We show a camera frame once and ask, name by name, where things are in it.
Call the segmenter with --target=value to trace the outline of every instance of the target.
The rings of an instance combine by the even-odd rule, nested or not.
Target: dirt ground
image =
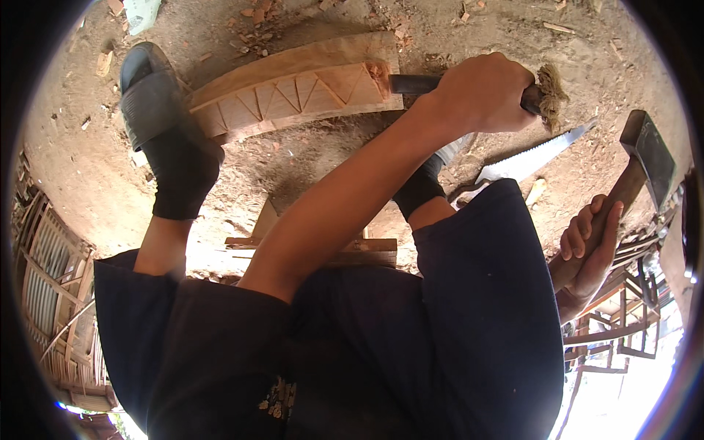
[[[546,256],[552,256],[570,218],[591,197],[608,192],[627,163],[618,142],[630,110],[650,113],[678,164],[677,182],[689,167],[689,138],[683,110],[658,55],[624,6],[604,0],[596,12],[586,0],[347,0],[322,11],[314,0],[283,0],[280,14],[260,29],[239,14],[257,0],[162,1],[156,24],[136,37],[123,30],[106,1],[87,11],[84,25],[63,45],[34,101],[25,133],[32,176],[63,220],[96,245],[100,256],[139,245],[151,215],[156,188],[149,167],[136,168],[118,110],[120,64],[135,43],[149,40],[168,55],[192,89],[233,68],[310,42],[376,30],[396,30],[402,73],[440,73],[463,59],[503,52],[537,71],[554,63],[571,101],[562,112],[570,129],[598,114],[594,130],[521,183],[527,195],[542,177],[548,188],[532,208]],[[461,18],[469,15],[466,21]],[[230,18],[234,24],[228,27]],[[574,30],[550,30],[543,22]],[[238,34],[274,37],[243,55]],[[99,53],[114,47],[110,72],[96,74]],[[212,56],[204,61],[206,53]],[[224,145],[220,180],[208,195],[191,232],[188,269],[195,275],[241,274],[247,259],[224,250],[225,237],[247,237],[266,194],[285,208],[312,183],[342,162],[397,117],[373,113],[334,118],[262,134]],[[81,126],[90,117],[85,130]],[[506,157],[546,141],[539,123],[516,134],[479,134],[441,172],[450,191],[473,181],[492,158]],[[624,231],[647,225],[653,215],[644,189]],[[410,229],[390,203],[370,224],[372,237],[398,239],[398,266],[415,268]]]

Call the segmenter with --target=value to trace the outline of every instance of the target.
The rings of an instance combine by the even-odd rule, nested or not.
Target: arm
[[[533,82],[501,54],[450,69],[437,89],[286,211],[238,285],[290,303],[303,280],[349,243],[436,150],[468,132],[528,125],[534,116],[520,108],[520,99]]]
[[[570,226],[560,239],[562,258],[569,260],[584,256],[584,240],[591,236],[591,219],[601,210],[604,199],[606,196],[603,194],[595,196],[591,204],[582,208],[579,214],[572,218]],[[599,247],[589,256],[575,279],[555,292],[561,325],[575,319],[604,284],[616,252],[616,232],[621,214],[623,203],[618,201],[609,212]]]

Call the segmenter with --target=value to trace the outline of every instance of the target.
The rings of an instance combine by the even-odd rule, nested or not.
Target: black sock
[[[406,221],[414,210],[428,200],[438,196],[445,197],[445,191],[438,183],[438,174],[442,165],[442,159],[433,154],[391,198],[398,205]]]
[[[222,150],[204,149],[192,133],[173,127],[142,144],[157,184],[152,213],[171,220],[194,220],[218,180]]]

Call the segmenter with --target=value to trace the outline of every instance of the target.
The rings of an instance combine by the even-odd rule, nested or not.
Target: wooden frame
[[[264,236],[279,220],[279,214],[267,198],[259,213],[256,224],[249,238],[228,237],[225,239],[225,248],[230,250],[257,249]],[[388,268],[396,267],[396,239],[369,239],[366,229],[359,237],[345,246],[326,267],[344,267],[354,265],[378,265]]]
[[[390,32],[351,35],[279,52],[193,92],[189,109],[207,137],[244,139],[290,125],[401,110],[388,75],[399,73]]]

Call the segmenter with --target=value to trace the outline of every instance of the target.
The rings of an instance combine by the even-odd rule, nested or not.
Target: hand saw
[[[522,181],[553,160],[584,133],[594,128],[596,121],[597,118],[594,117],[583,125],[573,128],[569,132],[562,133],[560,136],[554,137],[530,150],[523,151],[522,153],[518,153],[497,163],[484,166],[479,176],[474,181],[474,184],[461,184],[450,193],[448,201],[452,207],[459,209],[464,206],[458,205],[458,199],[460,197],[473,198],[496,180],[515,179],[516,182]]]

